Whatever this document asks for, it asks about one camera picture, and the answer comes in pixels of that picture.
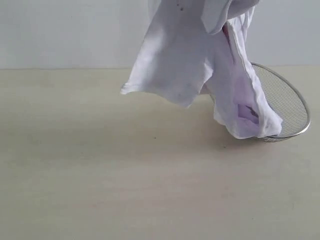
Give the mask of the white t-shirt red print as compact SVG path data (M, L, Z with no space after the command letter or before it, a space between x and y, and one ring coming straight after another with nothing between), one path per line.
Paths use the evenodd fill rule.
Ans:
M276 136L272 110L246 53L255 0L151 0L152 16L122 94L146 92L184 107L206 90L214 118L237 139Z

